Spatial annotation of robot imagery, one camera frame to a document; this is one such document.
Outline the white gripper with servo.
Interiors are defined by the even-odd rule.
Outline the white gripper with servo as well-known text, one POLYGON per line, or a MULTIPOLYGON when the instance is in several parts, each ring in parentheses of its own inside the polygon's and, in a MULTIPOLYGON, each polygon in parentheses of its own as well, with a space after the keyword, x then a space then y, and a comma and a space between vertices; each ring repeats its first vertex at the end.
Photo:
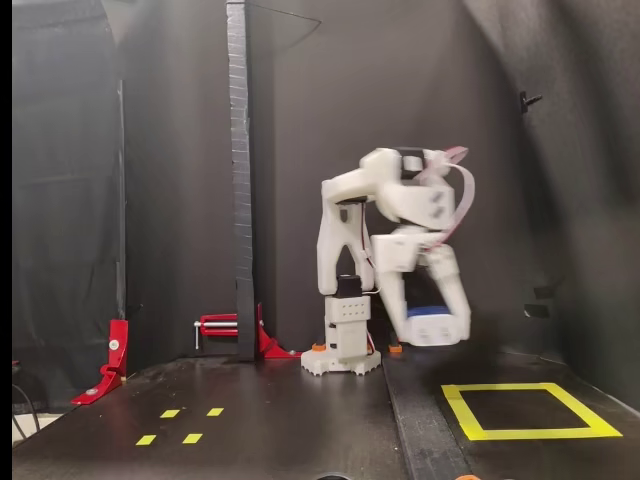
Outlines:
POLYGON ((428 268, 450 313, 455 317, 461 340, 468 340, 471 309, 461 282, 453 249, 437 246, 440 232, 421 227, 399 227, 390 234, 372 236, 373 266, 378 274, 380 297, 398 340, 413 344, 411 323, 407 316, 403 272, 413 271, 418 263, 428 268))

